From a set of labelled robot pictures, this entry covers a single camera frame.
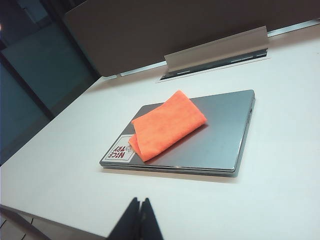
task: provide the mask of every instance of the sticker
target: sticker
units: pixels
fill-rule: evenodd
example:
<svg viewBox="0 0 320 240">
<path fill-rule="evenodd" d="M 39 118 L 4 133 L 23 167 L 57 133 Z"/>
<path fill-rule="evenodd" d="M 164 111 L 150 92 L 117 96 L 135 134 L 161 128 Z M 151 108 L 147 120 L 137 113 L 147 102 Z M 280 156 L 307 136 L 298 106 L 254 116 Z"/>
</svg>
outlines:
<svg viewBox="0 0 320 240">
<path fill-rule="evenodd" d="M 121 135 L 110 150 L 104 155 L 102 162 L 129 163 L 135 151 L 128 143 L 133 134 Z"/>
</svg>

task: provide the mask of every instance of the orange cloth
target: orange cloth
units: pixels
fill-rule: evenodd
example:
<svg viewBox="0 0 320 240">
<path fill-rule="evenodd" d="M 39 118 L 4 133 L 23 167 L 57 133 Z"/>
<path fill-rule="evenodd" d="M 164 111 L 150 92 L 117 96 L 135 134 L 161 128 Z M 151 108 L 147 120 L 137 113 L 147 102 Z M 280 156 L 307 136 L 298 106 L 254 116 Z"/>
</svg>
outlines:
<svg viewBox="0 0 320 240">
<path fill-rule="evenodd" d="M 129 144 L 145 162 L 157 156 L 207 121 L 180 90 L 161 106 L 132 120 L 135 135 Z"/>
</svg>

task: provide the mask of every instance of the laptop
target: laptop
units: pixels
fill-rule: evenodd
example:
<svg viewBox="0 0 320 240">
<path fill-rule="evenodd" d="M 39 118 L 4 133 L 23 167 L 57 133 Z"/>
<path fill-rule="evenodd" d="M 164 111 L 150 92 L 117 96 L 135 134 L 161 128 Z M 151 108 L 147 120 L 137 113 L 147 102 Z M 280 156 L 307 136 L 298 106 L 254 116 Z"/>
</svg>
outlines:
<svg viewBox="0 0 320 240">
<path fill-rule="evenodd" d="M 190 99 L 207 122 L 158 156 L 143 162 L 128 144 L 135 133 L 131 121 L 109 148 L 100 165 L 106 169 L 236 177 L 255 103 L 244 90 Z M 144 105 L 133 119 L 160 106 Z"/>
</svg>

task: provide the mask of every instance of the white table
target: white table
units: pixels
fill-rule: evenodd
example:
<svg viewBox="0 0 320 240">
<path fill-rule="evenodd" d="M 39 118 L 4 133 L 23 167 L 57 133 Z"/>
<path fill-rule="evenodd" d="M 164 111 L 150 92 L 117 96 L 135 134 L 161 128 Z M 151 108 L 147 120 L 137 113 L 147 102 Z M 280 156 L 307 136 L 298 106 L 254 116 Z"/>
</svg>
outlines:
<svg viewBox="0 0 320 240">
<path fill-rule="evenodd" d="M 92 87 L 1 167 L 1 204 L 108 236 L 133 197 L 166 240 L 319 239 L 320 25 L 270 38 L 270 59 L 155 83 L 166 66 Z M 138 109 L 253 89 L 236 178 L 103 169 Z"/>
</svg>

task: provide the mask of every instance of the glass panel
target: glass panel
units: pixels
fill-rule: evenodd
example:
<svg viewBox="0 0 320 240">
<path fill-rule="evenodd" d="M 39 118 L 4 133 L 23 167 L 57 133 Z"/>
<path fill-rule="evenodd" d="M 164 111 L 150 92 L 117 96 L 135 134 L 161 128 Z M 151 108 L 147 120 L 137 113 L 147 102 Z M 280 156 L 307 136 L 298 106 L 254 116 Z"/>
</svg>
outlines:
<svg viewBox="0 0 320 240">
<path fill-rule="evenodd" d="M 0 94 L 0 164 L 2 165 L 49 123 L 49 119 L 2 64 Z"/>
<path fill-rule="evenodd" d="M 98 79 L 61 19 L 82 2 L 0 1 L 2 162 Z"/>
</svg>

